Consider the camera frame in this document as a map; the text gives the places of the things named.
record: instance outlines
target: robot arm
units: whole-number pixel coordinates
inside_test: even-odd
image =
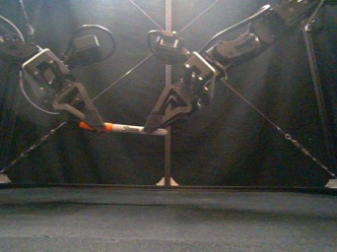
[[[184,75],[179,82],[164,88],[156,101],[149,116],[145,119],[144,132],[149,133],[159,127],[170,126],[176,119],[191,114],[198,108],[203,108],[211,102],[214,82],[226,77],[226,73],[238,64],[255,57],[282,36],[290,27],[309,16],[319,4],[335,4],[335,1],[323,0],[286,0],[274,8],[264,6],[260,11],[238,26],[248,23],[247,32],[232,41],[220,41],[212,47],[210,40],[200,52],[190,53],[179,44],[179,37],[174,33],[157,36],[152,52],[164,58],[167,55],[176,58],[187,58]],[[170,47],[161,40],[170,39]]]

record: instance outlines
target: gray floor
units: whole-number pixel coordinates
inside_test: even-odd
[[[0,251],[337,251],[337,196],[0,190]]]

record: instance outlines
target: wire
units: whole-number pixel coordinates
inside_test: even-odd
[[[18,28],[16,27],[16,25],[8,19],[5,19],[2,16],[0,16],[0,21],[2,21],[14,30],[14,33],[18,36],[20,40],[22,42],[25,42],[22,33],[20,32]]]
[[[250,23],[252,20],[258,19],[262,15],[264,15],[268,11],[271,10],[270,5],[264,5],[259,11],[250,16],[247,19],[244,19],[243,21],[240,21],[239,23],[236,23],[234,26],[231,26],[230,28],[224,29],[223,31],[220,31],[219,33],[216,33],[211,39],[208,40],[208,42],[206,43],[206,45],[203,46],[202,50],[199,51],[199,53],[204,53],[207,48],[210,47],[210,45],[214,43],[214,41],[226,33],[231,32],[234,29],[240,28],[242,26],[244,26],[247,23]]]

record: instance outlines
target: vertical pole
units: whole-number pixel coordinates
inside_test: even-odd
[[[325,106],[325,100],[323,100],[323,91],[322,91],[321,80],[319,80],[318,64],[317,64],[315,53],[314,53],[314,48],[313,48],[313,40],[311,40],[314,18],[325,2],[326,2],[325,0],[319,2],[318,7],[315,8],[311,16],[305,22],[302,34],[303,34],[303,42],[305,42],[305,48],[306,48],[306,54],[307,54],[310,76],[311,76],[311,81],[313,81],[313,89],[314,89],[314,94],[315,94],[315,102],[317,102],[317,107],[318,107],[325,150],[329,157],[329,165],[335,168],[335,165],[337,165],[335,146],[334,146],[334,141],[333,141],[331,133],[330,133],[330,125],[329,125],[327,112],[326,112],[326,106]]]
[[[171,0],[165,0],[165,30],[172,31],[172,3]],[[171,73],[172,69],[170,65],[165,65],[165,86],[171,85]],[[171,186],[171,126],[167,127],[167,135],[164,137],[164,186]]]

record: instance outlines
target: black backdrop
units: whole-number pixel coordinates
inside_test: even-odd
[[[172,30],[180,32],[187,48],[199,50],[216,32],[252,15],[264,4],[279,2],[174,0]],[[151,56],[144,60],[149,55],[145,34],[164,29],[164,1],[26,0],[24,3],[36,28],[36,42],[56,54],[64,51],[76,27],[96,24],[112,31],[116,54],[96,66],[76,69],[73,75],[95,98],[105,121],[143,125],[164,87],[164,65]],[[18,1],[2,0],[0,14],[22,28]],[[334,137],[335,17],[335,8],[325,6],[317,24],[319,33],[314,35]],[[234,32],[226,39],[242,32]],[[95,34],[108,50],[108,39]],[[1,167],[60,122],[28,105],[17,93],[17,71],[9,70],[10,66],[1,62]],[[174,81],[179,73],[175,67]],[[230,72],[228,82],[329,164],[299,28]],[[163,148],[161,138],[125,134],[96,136],[68,123],[6,174],[16,182],[151,185],[163,177]],[[172,127],[171,160],[172,177],[182,185],[322,186],[329,178],[222,83],[216,84],[211,105]]]

